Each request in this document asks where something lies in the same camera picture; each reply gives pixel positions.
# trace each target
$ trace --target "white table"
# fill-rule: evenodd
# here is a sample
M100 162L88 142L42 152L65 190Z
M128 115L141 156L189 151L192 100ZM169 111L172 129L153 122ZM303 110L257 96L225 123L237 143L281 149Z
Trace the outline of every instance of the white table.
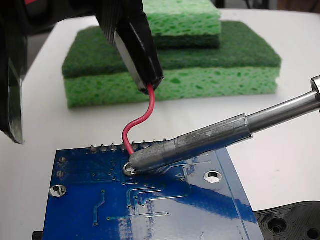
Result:
M282 57L275 95L158 102L151 118L135 127L135 142L171 139L238 114L251 114L311 90L320 74L317 14L223 10L223 20L242 21ZM59 23L23 84L24 145L0 134L0 239L31 239L42 231L56 150L122 142L123 128L148 103L69 110L62 65L79 30L94 17ZM228 148L254 211L299 201L320 201L320 136L317 112L257 133Z

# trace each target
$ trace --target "green sponge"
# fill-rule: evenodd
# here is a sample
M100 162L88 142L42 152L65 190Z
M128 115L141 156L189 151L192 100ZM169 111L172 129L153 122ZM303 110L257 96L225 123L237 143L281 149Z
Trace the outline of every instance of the green sponge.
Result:
M143 4L158 49L219 46L221 13L210 0L145 0Z
M281 58L245 24L221 24L220 49L158 51L165 79L155 92L157 101L275 93ZM62 72L70 108L149 99L98 28L78 33Z

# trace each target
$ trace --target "wire insulation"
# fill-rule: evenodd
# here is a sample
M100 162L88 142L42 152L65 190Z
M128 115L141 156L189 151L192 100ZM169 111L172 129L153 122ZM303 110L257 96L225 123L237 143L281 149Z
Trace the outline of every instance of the wire insulation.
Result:
M137 126L138 124L142 124L144 121L146 121L151 116L152 112L154 111L155 105L156 105L156 96L155 96L154 88L152 87L151 84L149 84L147 86L147 89L148 89L149 96L150 96L150 103L149 103L148 110L146 111L146 113L142 117L139 117L138 119L130 122L124 128L124 130L122 132L122 139L123 139L124 145L130 155L135 153L135 151L132 148L130 141L128 139L128 133L129 133L130 129L132 129L134 126Z

